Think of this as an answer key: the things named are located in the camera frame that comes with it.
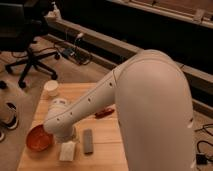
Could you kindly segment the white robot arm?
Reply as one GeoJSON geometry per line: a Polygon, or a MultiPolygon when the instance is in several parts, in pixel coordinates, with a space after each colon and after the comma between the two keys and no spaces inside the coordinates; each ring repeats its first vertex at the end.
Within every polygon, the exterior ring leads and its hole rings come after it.
{"type": "Polygon", "coordinates": [[[72,126],[116,107],[129,171],[196,171],[193,104],[178,65],[159,50],[142,50],[68,105],[54,104],[44,120],[60,142],[72,126]]]}

